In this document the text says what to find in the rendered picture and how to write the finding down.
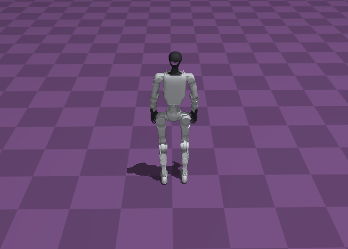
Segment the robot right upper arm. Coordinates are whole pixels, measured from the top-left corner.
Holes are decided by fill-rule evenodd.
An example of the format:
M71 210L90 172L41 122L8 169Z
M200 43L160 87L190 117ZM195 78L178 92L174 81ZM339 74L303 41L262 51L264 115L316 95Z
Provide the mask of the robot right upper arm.
M187 81L189 83L189 88L191 93L189 94L190 99L197 99L197 85L195 81L195 77L192 73L185 73L187 77Z

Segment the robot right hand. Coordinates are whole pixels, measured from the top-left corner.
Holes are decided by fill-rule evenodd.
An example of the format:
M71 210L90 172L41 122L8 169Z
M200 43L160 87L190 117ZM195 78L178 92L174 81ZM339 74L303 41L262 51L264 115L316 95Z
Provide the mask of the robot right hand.
M195 112L191 111L189 113L189 114L191 114L191 118L192 118L190 122L193 123L193 124L197 121L197 110L198 109L196 109Z

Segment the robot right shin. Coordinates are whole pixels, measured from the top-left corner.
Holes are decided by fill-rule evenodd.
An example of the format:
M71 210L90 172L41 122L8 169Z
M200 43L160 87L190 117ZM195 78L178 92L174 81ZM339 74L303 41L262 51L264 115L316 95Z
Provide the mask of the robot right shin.
M181 150L181 159L182 159L182 165L183 165L183 175L187 175L187 164L189 160L189 142L187 142L187 150L183 151Z

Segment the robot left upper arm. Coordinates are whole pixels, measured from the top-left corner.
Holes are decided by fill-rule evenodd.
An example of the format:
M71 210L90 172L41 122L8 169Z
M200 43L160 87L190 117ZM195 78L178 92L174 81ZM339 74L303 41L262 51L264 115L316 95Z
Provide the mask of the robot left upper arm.
M153 85L152 85L152 94L151 98L152 99L158 99L159 98L159 88L160 88L160 83L163 81L164 78L164 73L156 73L154 76L153 80Z

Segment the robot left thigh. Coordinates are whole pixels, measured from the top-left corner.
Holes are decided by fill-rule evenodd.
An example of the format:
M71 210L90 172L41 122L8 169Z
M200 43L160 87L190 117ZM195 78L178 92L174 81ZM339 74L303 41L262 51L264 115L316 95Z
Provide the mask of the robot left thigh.
M158 113L156 115L156 125L159 137L159 143L161 143L161 152L167 151L166 143L166 112Z

